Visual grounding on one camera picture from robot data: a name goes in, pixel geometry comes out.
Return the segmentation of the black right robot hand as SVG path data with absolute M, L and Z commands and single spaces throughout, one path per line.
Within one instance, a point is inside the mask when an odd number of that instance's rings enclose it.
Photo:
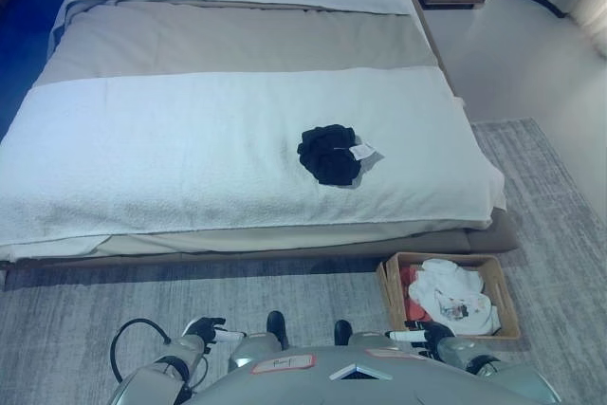
M 407 342 L 414 348 L 421 348 L 431 357 L 438 357 L 438 344 L 452 338 L 453 332 L 444 324 L 426 321 L 405 321 L 402 330 L 386 331 L 384 335 L 392 340 Z

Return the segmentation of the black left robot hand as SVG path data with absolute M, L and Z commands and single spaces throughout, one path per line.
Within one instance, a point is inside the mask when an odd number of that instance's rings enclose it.
M 227 330 L 224 327 L 226 321 L 222 317 L 202 317 L 192 320 L 187 324 L 182 336 L 194 335 L 202 339 L 206 344 L 237 342 L 247 336 L 245 332 Z

